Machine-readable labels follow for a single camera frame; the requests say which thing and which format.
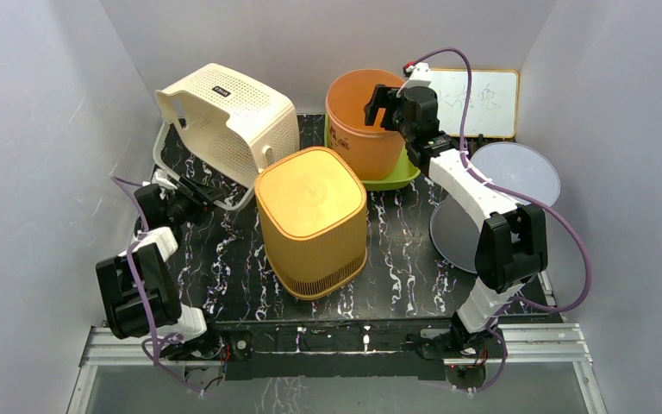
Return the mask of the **green plastic tray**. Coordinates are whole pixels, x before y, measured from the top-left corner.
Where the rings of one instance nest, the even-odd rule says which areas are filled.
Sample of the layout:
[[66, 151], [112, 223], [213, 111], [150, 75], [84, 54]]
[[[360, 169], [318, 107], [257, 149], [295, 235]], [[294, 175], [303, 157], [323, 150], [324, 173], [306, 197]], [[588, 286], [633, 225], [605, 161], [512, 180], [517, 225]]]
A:
[[[324, 145], [333, 150], [347, 151], [351, 148], [348, 139], [339, 135], [339, 130], [331, 125], [328, 116], [325, 117], [324, 124]], [[397, 163], [388, 175], [381, 179], [360, 179], [360, 181], [368, 191], [394, 191], [404, 188], [419, 175], [419, 169], [409, 162], [406, 148], [402, 147]]]

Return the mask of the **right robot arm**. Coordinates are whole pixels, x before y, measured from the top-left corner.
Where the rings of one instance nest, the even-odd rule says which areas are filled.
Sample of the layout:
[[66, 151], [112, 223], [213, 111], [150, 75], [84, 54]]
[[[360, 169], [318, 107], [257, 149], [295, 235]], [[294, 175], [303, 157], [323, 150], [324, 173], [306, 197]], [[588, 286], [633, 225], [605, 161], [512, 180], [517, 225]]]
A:
[[447, 191], [478, 230], [477, 274], [466, 301], [451, 318], [450, 331], [435, 341], [472, 357], [491, 338], [490, 329], [517, 292], [548, 264], [546, 219], [535, 204], [507, 197], [467, 159], [464, 140], [440, 130], [436, 93], [427, 86], [377, 84], [365, 105], [365, 125], [378, 122], [400, 134], [408, 158]]

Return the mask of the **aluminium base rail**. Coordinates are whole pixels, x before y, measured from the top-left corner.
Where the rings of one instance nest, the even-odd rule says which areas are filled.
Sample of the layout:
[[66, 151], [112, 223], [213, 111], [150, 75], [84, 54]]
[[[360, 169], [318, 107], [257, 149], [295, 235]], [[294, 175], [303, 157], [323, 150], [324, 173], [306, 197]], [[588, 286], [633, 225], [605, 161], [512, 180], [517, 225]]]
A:
[[[592, 360], [581, 329], [576, 323], [510, 324], [501, 334], [508, 355], [506, 364], [564, 363], [573, 367], [578, 392], [589, 413], [606, 412], [598, 388]], [[484, 346], [478, 352], [468, 350], [461, 356], [426, 360], [411, 350], [362, 351], [253, 351], [246, 359], [222, 363], [215, 361], [168, 361], [165, 365], [185, 376], [197, 369], [204, 382], [198, 385], [197, 396], [205, 398], [210, 387], [224, 380], [249, 381], [265, 378], [412, 378], [442, 384], [444, 388], [473, 395], [490, 383], [486, 374], [489, 364], [499, 364], [497, 348]], [[102, 367], [148, 367], [136, 339], [123, 342], [112, 337], [107, 329], [91, 331], [81, 361], [78, 380], [68, 405], [70, 413], [86, 413], [94, 394], [97, 374]]]

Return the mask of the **orange plastic bucket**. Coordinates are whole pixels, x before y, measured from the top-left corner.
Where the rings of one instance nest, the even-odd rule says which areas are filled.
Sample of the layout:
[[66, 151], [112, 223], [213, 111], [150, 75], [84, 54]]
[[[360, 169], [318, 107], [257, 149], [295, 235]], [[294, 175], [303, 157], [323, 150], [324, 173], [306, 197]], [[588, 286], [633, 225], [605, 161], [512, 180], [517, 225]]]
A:
[[399, 87], [403, 80], [379, 69], [360, 69], [338, 77], [326, 96], [329, 145], [361, 180], [380, 180], [394, 170], [403, 150], [396, 131], [365, 125], [365, 106], [376, 85]]

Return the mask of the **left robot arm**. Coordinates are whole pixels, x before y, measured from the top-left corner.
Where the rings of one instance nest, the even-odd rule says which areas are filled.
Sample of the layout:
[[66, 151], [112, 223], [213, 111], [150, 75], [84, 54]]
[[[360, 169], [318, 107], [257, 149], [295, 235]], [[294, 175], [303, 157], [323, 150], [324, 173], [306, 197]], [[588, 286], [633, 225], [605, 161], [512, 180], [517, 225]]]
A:
[[141, 184], [114, 178], [139, 214], [128, 247], [96, 264], [106, 321], [118, 340], [143, 338], [160, 357], [214, 359], [225, 342], [213, 318], [183, 304], [168, 261], [186, 223], [208, 218], [221, 193], [186, 178]]

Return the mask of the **grey plastic bucket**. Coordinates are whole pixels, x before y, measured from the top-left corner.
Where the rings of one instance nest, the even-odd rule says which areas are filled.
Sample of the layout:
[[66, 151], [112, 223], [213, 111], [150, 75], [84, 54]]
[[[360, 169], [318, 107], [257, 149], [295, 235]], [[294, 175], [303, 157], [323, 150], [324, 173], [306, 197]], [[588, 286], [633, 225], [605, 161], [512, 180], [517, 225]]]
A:
[[493, 184], [553, 205], [560, 192], [552, 163], [530, 147], [514, 142], [481, 147], [464, 165], [456, 150], [434, 158], [430, 178], [447, 192], [434, 210], [430, 235], [438, 252], [455, 267], [476, 273], [475, 254], [484, 220], [528, 201], [491, 189]]

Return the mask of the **small whiteboard yellow frame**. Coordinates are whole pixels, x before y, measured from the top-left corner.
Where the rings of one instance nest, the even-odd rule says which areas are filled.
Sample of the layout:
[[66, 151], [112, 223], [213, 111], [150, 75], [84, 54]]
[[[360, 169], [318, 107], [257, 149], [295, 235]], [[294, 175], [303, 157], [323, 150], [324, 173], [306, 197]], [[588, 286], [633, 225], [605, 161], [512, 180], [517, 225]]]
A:
[[[467, 93], [464, 69], [433, 69], [430, 87], [438, 96], [440, 129], [457, 136]], [[519, 73], [512, 70], [474, 70], [465, 119], [465, 135], [511, 139], [517, 130]]]

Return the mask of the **yellow slatted waste basket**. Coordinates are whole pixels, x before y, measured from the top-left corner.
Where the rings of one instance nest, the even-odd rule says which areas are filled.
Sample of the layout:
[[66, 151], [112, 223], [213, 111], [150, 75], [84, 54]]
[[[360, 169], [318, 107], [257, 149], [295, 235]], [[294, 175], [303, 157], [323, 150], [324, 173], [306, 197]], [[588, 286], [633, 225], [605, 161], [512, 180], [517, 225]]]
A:
[[295, 298], [323, 298], [364, 269], [365, 187], [333, 150], [309, 147], [267, 167], [255, 197], [266, 259]]

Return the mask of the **cream perforated storage basket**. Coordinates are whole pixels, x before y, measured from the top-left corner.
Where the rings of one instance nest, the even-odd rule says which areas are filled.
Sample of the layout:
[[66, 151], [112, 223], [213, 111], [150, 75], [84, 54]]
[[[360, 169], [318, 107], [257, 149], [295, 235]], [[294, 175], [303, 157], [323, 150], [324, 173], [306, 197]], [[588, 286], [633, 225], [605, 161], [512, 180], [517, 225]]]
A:
[[154, 92], [164, 125], [153, 147], [157, 166], [179, 176], [162, 160], [168, 128], [206, 165], [245, 187], [240, 201], [216, 206], [241, 210], [254, 195], [258, 175], [300, 149], [297, 113], [291, 100], [270, 86], [226, 66], [209, 63]]

